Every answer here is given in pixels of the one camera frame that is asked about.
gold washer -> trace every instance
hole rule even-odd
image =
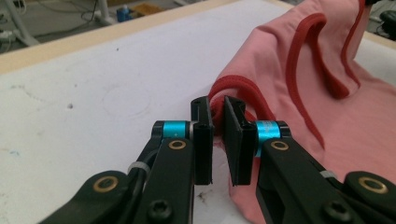
[[[274,142],[272,142],[271,143],[271,147],[273,147],[274,149],[277,149],[277,150],[282,150],[282,151],[289,149],[289,145],[284,143],[284,142],[282,142],[282,141],[274,141]]]
[[[100,187],[100,183],[107,179],[112,180],[113,183],[105,188]],[[96,180],[96,182],[93,184],[93,189],[99,193],[106,193],[113,190],[118,184],[119,184],[119,180],[115,176],[108,175]]]
[[[181,140],[175,140],[175,141],[170,142],[168,146],[171,149],[179,150],[179,149],[183,149],[184,147],[186,147],[186,145],[187,144],[185,142],[181,141]]]
[[[380,186],[380,189],[375,189],[375,188],[369,186],[367,184],[367,181],[375,182],[378,186]],[[365,189],[368,189],[374,193],[385,194],[385,193],[388,193],[388,191],[389,191],[387,186],[384,183],[382,183],[381,181],[376,180],[374,178],[368,177],[368,176],[360,177],[359,184],[361,184],[361,186],[364,187]]]

pink cloth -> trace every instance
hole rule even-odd
[[[209,93],[217,134],[223,96],[247,103],[250,120],[285,120],[292,135],[339,179],[368,171],[396,182],[396,89],[354,57],[370,7],[363,0],[305,0],[253,30]],[[264,223],[255,188],[230,187],[244,216]]]

gray cable tie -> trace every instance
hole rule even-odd
[[[324,170],[321,171],[320,174],[324,177],[324,178],[337,178],[337,175],[335,173],[333,173],[332,171],[328,171],[328,170]]]
[[[132,162],[132,164],[128,167],[128,173],[131,172],[132,169],[134,168],[140,168],[144,171],[146,171],[146,176],[149,176],[149,173],[151,171],[151,169],[149,168],[149,166],[147,164],[145,164],[142,161],[134,161]]]

blue metallic band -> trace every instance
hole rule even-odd
[[[163,138],[185,138],[186,121],[168,120],[163,125]]]
[[[262,155],[262,144],[270,138],[279,138],[280,130],[275,121],[256,121],[257,135],[259,136],[259,148],[257,149],[256,157]]]

table surface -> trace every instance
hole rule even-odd
[[[0,56],[0,223],[36,223],[90,176],[126,172],[155,120],[190,119],[250,31],[287,7],[205,1]],[[357,61],[396,85],[395,49],[367,34]],[[213,170],[194,223],[247,223],[218,148]]]

